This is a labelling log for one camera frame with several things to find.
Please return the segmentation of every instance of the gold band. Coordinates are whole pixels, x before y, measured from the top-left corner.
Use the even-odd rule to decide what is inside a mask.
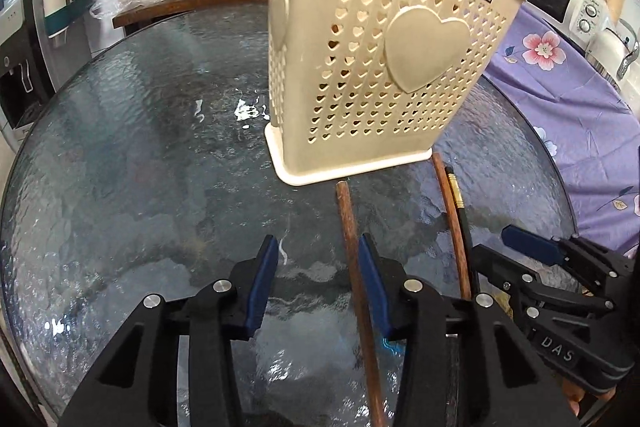
[[[455,174],[448,174],[449,185],[451,185],[451,192],[453,192],[453,199],[456,200],[456,206],[458,208],[465,208],[465,202],[462,201],[462,193],[460,193],[460,187],[458,187],[458,179]]]

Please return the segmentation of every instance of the white basket base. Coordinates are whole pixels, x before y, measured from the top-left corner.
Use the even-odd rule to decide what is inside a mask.
[[[302,174],[296,176],[287,171],[284,166],[284,155],[282,152],[282,134],[280,128],[274,127],[271,123],[268,123],[264,128],[264,135],[267,138],[267,145],[269,147],[269,153],[271,154],[271,161],[273,162],[273,168],[283,182],[287,185],[293,185],[294,187],[300,187],[301,185],[310,185],[312,183],[325,182],[327,180],[335,180],[336,178],[345,178],[347,176],[353,176],[354,174],[363,174],[363,172],[377,171],[380,169],[386,169],[389,167],[395,167],[397,165],[404,165],[407,163],[414,163],[425,161],[431,158],[431,149],[412,153],[404,154],[400,156],[393,156],[392,158],[384,158],[382,160],[376,160],[372,162],[364,162],[355,165],[347,165],[337,169],[329,169],[325,171],[312,172],[310,174]]]

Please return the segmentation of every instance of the silver pin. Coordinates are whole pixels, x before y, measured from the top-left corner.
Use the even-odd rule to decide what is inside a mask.
[[[417,279],[407,279],[404,281],[404,289],[408,292],[418,293],[422,290],[422,283]]]
[[[213,290],[217,293],[228,292],[231,289],[231,281],[226,279],[220,279],[219,281],[215,281],[213,283]]]
[[[152,293],[151,295],[147,295],[142,303],[145,305],[145,308],[155,308],[160,303],[160,296]]]
[[[476,302],[482,306],[482,308],[490,308],[494,304],[494,298],[486,293],[479,293],[476,295]]]

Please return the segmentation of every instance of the round table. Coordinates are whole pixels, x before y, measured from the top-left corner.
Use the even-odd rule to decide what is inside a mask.
[[[178,16],[96,58],[33,127],[4,196],[2,291],[25,372],[54,414],[145,295],[194,295],[271,233],[281,259],[262,328],[233,345],[245,414],[255,425],[367,423],[335,182],[290,187],[275,175],[267,53],[264,4]],[[253,118],[238,120],[239,100],[255,106]],[[487,80],[434,148],[456,170],[476,243],[504,251],[510,223],[546,237],[575,232],[543,143]],[[348,181],[360,231],[381,255],[457,296],[433,166]],[[559,269],[543,277],[574,284]],[[382,342],[378,351],[391,415],[403,355]]]

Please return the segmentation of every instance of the stainless steel kettle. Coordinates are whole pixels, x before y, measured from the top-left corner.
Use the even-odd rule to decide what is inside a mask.
[[[640,54],[636,32],[626,21],[620,19],[619,22],[634,36],[633,43],[623,42],[613,29],[605,28],[589,41],[585,51],[588,63],[617,90],[629,64],[634,62]]]

